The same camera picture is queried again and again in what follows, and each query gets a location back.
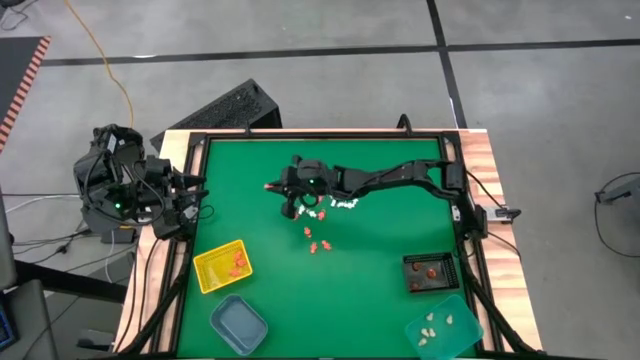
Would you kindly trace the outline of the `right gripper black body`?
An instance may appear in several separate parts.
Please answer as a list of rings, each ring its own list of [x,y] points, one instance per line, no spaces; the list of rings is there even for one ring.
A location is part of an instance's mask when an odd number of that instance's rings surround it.
[[[323,162],[294,155],[281,173],[281,193],[288,198],[322,196],[333,184],[332,170]]]

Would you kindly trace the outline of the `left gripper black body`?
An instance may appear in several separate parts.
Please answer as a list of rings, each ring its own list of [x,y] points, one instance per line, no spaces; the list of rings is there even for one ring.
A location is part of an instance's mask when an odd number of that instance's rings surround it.
[[[144,164],[145,187],[151,192],[151,198],[174,200],[173,167],[169,160],[147,157]]]

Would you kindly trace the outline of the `yellow slotted plastic basket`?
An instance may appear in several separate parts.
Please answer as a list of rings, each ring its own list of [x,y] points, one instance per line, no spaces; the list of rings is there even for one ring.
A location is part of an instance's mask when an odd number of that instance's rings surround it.
[[[236,252],[241,251],[247,265],[239,267],[234,259]],[[253,274],[245,244],[241,239],[226,243],[193,258],[198,284],[202,294],[208,294]],[[240,271],[237,278],[231,277],[234,269]]]

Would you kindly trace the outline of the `blue-grey plastic tray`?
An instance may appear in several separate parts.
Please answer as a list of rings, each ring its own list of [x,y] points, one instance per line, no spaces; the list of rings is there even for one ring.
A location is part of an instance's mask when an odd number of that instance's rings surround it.
[[[266,338],[267,322],[240,296],[225,297],[212,311],[210,325],[240,356],[249,356]]]

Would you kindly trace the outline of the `black power adapter box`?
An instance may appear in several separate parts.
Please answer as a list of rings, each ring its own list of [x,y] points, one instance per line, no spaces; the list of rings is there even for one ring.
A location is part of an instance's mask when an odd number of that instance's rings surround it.
[[[137,238],[135,228],[116,228],[101,234],[100,241],[104,244],[133,244]]]

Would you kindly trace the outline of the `black perforated computer case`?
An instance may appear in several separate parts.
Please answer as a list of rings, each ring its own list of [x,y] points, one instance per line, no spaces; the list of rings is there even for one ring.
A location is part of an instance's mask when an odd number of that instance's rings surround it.
[[[248,79],[170,126],[169,130],[281,127],[278,104],[254,79]]]

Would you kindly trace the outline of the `black floor tape strip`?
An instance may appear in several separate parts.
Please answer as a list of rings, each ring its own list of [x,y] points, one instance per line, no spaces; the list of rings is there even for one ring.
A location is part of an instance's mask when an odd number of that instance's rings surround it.
[[[457,86],[453,65],[451,63],[450,54],[447,48],[447,43],[444,36],[444,30],[443,30],[442,22],[439,16],[436,0],[426,0],[426,3],[429,9],[431,24],[433,27],[433,32],[436,40],[437,52],[438,52],[438,55],[441,61],[441,66],[443,69],[445,84],[446,84],[446,88],[447,88],[447,92],[450,100],[453,118],[457,128],[467,128],[468,124],[467,124],[464,109],[462,106],[461,97],[459,94],[459,89]]]
[[[423,53],[459,53],[484,51],[516,51],[546,49],[582,49],[607,47],[640,46],[640,39],[549,41],[549,42],[513,42],[487,44],[451,44],[451,45],[394,45],[362,47],[325,47],[282,50],[259,50],[237,52],[208,52],[164,55],[132,55],[107,57],[109,65],[151,64],[197,61],[251,60],[274,58],[332,57],[356,55],[400,55]]]

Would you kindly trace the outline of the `green table mat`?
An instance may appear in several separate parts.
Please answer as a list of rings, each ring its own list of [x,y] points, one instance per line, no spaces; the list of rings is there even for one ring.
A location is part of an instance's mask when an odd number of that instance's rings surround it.
[[[267,322],[259,357],[411,357],[405,327],[445,298],[411,293],[403,257],[449,252],[455,237],[447,202],[418,187],[373,192],[355,208],[331,207],[323,221],[281,213],[281,196],[264,189],[294,155],[367,171],[408,160],[437,159],[435,140],[214,141],[208,151],[205,217],[194,250],[241,239],[253,274],[202,294],[188,285],[177,353],[229,357],[232,348],[210,325],[212,311],[240,295]],[[312,237],[304,234],[309,227]],[[331,244],[325,250],[322,241]],[[312,242],[318,245],[310,253]]]

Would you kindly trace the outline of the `grey upright panel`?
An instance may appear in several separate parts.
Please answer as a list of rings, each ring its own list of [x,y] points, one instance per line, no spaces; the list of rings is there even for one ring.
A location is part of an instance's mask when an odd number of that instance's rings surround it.
[[[0,291],[11,287],[17,279],[11,234],[0,190]]]

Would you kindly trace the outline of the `black slotted plastic basket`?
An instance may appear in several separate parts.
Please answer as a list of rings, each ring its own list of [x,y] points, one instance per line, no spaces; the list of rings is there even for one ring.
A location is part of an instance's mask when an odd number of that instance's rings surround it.
[[[412,269],[412,264],[415,262],[421,264],[421,269],[418,272]],[[437,276],[433,279],[427,277],[427,270],[430,268],[437,272]],[[404,256],[402,269],[405,283],[411,293],[450,290],[460,287],[453,255],[449,252]],[[411,283],[418,283],[419,290],[412,291]]]

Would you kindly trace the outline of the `black mat with striped edge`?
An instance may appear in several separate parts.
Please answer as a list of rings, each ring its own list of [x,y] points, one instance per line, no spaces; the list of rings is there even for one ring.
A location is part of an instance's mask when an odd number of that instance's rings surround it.
[[[50,36],[0,38],[0,154],[50,44]]]

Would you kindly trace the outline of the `dark device with screen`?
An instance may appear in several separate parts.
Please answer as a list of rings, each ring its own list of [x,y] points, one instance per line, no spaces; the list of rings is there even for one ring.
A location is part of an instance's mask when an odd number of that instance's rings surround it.
[[[18,340],[18,334],[11,318],[6,297],[0,293],[0,352]]]

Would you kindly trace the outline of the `teal plastic tray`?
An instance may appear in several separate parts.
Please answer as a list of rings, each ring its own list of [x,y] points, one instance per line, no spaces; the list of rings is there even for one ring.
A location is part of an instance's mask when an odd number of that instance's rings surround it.
[[[433,313],[432,321],[426,316]],[[453,316],[453,324],[446,323],[447,316]],[[421,330],[433,328],[435,337],[425,337]],[[473,347],[484,336],[484,330],[466,302],[458,295],[451,295],[429,308],[405,327],[405,334],[421,360],[452,360]],[[418,346],[420,339],[427,344]]]

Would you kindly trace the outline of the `grey metal stand foot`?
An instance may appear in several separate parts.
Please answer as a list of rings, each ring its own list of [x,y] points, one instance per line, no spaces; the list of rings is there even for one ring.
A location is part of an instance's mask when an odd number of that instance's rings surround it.
[[[604,204],[611,204],[618,199],[631,197],[640,206],[640,177],[611,189],[604,186],[602,190],[595,193],[595,197],[598,203]]]

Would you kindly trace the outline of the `black diagonal frame strut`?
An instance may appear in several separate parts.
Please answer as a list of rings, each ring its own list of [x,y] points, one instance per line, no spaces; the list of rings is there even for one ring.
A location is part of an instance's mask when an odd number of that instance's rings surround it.
[[[186,286],[189,272],[189,261],[184,259],[177,274],[176,279],[169,287],[167,293],[161,298],[158,306],[151,314],[149,320],[145,323],[138,334],[133,338],[131,343],[118,352],[119,356],[140,354],[150,337],[155,333],[157,327],[164,321],[165,314],[174,299],[179,295]]]
[[[479,299],[488,317],[497,326],[498,330],[502,333],[507,343],[516,353],[535,353],[535,350],[526,344],[523,339],[517,334],[517,332],[511,327],[499,309],[495,306],[493,300],[484,291],[482,284],[475,277],[473,271],[469,265],[467,258],[461,260],[461,270],[465,281],[469,283],[472,292]]]

